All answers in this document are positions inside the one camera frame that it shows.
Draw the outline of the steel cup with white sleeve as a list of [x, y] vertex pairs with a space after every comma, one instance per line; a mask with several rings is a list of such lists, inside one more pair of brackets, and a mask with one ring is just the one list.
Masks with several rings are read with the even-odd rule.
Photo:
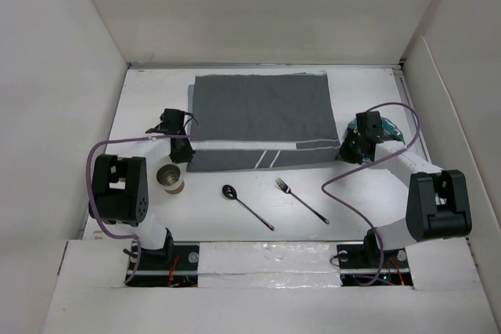
[[157, 171], [156, 179], [162, 189], [172, 195], [179, 194], [185, 188], [182, 172], [175, 164], [162, 166]]

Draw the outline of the grey striped cloth placemat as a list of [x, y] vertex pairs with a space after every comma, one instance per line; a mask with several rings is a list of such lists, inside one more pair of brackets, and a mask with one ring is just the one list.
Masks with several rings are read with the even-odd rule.
[[189, 172], [326, 163], [341, 146], [326, 73], [198, 76]]

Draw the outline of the dark metal fork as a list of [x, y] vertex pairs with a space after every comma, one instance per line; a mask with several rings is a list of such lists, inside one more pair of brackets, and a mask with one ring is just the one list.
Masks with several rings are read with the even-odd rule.
[[292, 189], [290, 188], [290, 186], [282, 178], [276, 179], [276, 185], [285, 194], [288, 194], [288, 195], [294, 197], [300, 204], [302, 204], [304, 207], [306, 207], [308, 210], [310, 210], [315, 216], [317, 216], [317, 218], [320, 219], [324, 224], [330, 223], [330, 221], [326, 217], [321, 215], [321, 213], [316, 211], [314, 208], [309, 206], [304, 200], [302, 200], [299, 196], [294, 194], [292, 192]]

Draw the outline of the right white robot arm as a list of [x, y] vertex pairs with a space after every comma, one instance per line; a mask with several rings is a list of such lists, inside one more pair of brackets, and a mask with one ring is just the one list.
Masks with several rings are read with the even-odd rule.
[[472, 230], [467, 181], [459, 170], [444, 170], [409, 150], [384, 129], [377, 111], [357, 113], [337, 158], [391, 172], [408, 189], [403, 218], [374, 229], [364, 238], [363, 260], [378, 267], [390, 250], [433, 239], [466, 237]]

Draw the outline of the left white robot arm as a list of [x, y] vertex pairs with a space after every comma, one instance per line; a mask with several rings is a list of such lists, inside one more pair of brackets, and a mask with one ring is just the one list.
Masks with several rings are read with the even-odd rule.
[[193, 159], [194, 150], [190, 144], [186, 125], [195, 116], [185, 110], [165, 109], [160, 123], [148, 129], [143, 136], [104, 140], [93, 145], [85, 163], [85, 185], [88, 195], [88, 212], [99, 229], [115, 240], [129, 239], [142, 249], [141, 241], [147, 242], [147, 259], [156, 268], [167, 268], [174, 261], [174, 249], [165, 243], [168, 230], [155, 229], [148, 220], [149, 185], [147, 158], [144, 156], [121, 157], [117, 154], [101, 153], [98, 149], [109, 145], [146, 144], [167, 141], [171, 160], [185, 163]]

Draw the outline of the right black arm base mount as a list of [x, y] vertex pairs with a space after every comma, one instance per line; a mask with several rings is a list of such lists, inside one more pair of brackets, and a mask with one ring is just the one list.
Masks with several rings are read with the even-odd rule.
[[385, 250], [382, 267], [380, 254], [369, 254], [360, 242], [337, 244], [336, 251], [330, 263], [339, 268], [343, 287], [413, 286], [405, 249]]

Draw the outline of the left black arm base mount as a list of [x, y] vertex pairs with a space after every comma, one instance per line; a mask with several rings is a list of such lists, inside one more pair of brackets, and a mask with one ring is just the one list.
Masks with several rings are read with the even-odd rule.
[[142, 250], [136, 273], [129, 287], [191, 288], [198, 286], [200, 245], [179, 243], [164, 250]]

